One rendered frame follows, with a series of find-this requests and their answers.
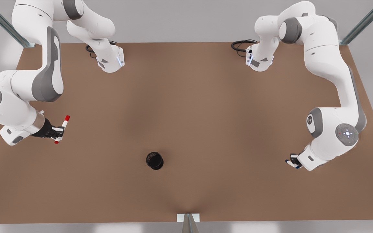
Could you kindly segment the blue and white marker pen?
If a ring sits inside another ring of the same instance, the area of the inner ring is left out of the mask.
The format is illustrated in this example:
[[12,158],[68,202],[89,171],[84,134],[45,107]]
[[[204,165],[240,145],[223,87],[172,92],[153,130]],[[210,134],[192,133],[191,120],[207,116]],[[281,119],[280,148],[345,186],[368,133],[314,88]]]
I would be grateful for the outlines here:
[[302,168],[303,165],[298,161],[298,159],[294,159],[294,160],[285,160],[287,164],[289,164],[290,166],[292,166],[293,168],[296,168],[296,169],[299,169],[299,168]]

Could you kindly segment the red and white marker pen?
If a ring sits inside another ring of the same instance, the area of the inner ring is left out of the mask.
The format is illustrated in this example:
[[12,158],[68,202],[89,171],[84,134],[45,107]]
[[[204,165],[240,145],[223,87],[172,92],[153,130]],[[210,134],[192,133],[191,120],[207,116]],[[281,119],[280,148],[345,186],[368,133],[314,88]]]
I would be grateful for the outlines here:
[[70,119],[69,115],[66,115],[63,124],[60,127],[53,128],[55,130],[55,137],[54,137],[54,143],[58,144],[64,135],[65,128],[68,124],[68,121]]

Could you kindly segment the black cylindrical pen holder cup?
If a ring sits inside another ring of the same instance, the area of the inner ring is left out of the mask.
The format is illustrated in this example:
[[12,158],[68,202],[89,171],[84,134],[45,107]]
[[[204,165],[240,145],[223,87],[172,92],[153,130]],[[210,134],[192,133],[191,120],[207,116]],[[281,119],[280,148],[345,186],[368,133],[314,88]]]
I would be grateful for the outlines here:
[[164,160],[160,153],[150,152],[146,157],[146,164],[153,170],[159,170],[164,165]]

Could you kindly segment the silver frame post with foot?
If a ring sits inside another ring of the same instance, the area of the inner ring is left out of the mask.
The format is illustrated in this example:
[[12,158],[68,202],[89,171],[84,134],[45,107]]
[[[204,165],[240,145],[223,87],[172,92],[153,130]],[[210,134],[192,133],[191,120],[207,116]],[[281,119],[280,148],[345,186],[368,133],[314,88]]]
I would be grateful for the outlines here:
[[196,222],[200,222],[199,213],[178,213],[177,222],[182,222],[182,233],[199,233]]

